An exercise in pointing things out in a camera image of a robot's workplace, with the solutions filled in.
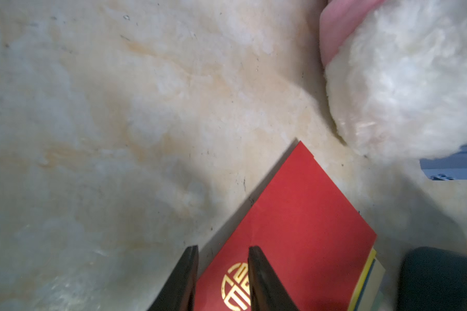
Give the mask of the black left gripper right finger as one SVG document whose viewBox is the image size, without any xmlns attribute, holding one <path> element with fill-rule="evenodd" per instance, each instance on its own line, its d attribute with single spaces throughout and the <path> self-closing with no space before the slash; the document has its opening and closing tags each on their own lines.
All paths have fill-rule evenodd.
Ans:
<svg viewBox="0 0 467 311">
<path fill-rule="evenodd" d="M 252 311 L 298 310 L 259 246 L 249 247 Z"/>
</svg>

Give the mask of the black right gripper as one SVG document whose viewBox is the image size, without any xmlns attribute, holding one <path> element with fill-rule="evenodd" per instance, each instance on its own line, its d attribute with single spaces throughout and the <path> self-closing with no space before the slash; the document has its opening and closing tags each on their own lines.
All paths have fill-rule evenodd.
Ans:
<svg viewBox="0 0 467 311">
<path fill-rule="evenodd" d="M 404 257 L 397 310 L 467 310 L 467 255 L 421 247 Z"/>
</svg>

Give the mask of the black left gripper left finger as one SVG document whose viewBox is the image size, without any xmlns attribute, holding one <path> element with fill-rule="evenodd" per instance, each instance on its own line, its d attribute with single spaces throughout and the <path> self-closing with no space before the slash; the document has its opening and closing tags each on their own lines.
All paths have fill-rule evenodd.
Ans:
<svg viewBox="0 0 467 311">
<path fill-rule="evenodd" d="M 192 311 L 198 272 L 198 246 L 188 246 L 148 311 Z"/>
</svg>

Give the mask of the red envelope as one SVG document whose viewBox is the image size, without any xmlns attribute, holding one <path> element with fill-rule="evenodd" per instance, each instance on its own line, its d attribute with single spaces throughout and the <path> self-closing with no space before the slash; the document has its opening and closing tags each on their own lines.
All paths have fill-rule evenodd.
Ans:
<svg viewBox="0 0 467 311">
<path fill-rule="evenodd" d="M 376 233 L 298 143 L 197 283 L 196 310 L 250 310 L 259 246 L 300 310 L 347 310 Z"/>
</svg>

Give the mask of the cream envelope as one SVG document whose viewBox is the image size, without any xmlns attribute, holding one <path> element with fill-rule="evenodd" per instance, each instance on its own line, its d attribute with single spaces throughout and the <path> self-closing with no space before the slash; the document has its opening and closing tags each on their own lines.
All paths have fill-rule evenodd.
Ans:
<svg viewBox="0 0 467 311">
<path fill-rule="evenodd" d="M 374 259 L 369 269 L 367 278 L 355 306 L 356 311 L 377 310 L 375 307 L 377 296 L 380 293 L 381 284 L 385 275 L 385 268 L 379 260 Z"/>
</svg>

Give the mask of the yellow envelope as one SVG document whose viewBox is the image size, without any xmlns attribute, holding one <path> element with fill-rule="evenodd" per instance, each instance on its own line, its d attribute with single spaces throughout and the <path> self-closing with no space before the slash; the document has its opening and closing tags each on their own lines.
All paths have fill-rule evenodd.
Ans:
<svg viewBox="0 0 467 311">
<path fill-rule="evenodd" d="M 353 291 L 353 294 L 352 294 L 350 304 L 348 306 L 347 311 L 354 311 L 355 308 L 357 307 L 359 297 L 360 297 L 361 292 L 363 290 L 365 281 L 367 280 L 368 272 L 370 271 L 375 258 L 376 258 L 376 250 L 374 248 L 372 248 L 369 255 L 368 255 L 367 261 L 366 261 L 366 263 L 365 263 L 365 265 L 363 267 L 363 270 L 362 270 L 362 272 L 361 272 L 361 274 L 359 276 L 358 282 L 357 282 L 357 284 L 356 284 L 356 286 L 354 288 L 354 291 Z"/>
</svg>

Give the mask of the blue cat desk lamp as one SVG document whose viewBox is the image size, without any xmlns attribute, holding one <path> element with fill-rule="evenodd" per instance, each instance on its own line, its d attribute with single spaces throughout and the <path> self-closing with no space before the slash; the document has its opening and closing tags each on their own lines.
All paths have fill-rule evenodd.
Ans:
<svg viewBox="0 0 467 311">
<path fill-rule="evenodd" d="M 421 159 L 422 172 L 434 181 L 467 180 L 467 145 L 461 151 L 440 159 Z"/>
</svg>

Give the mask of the white plush bunny toy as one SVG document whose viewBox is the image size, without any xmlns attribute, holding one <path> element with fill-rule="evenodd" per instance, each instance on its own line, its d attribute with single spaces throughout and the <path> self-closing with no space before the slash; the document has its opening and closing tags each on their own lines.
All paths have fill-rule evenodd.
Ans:
<svg viewBox="0 0 467 311">
<path fill-rule="evenodd" d="M 329 110 L 378 161 L 467 144 L 467 1 L 330 1 L 320 15 Z"/>
</svg>

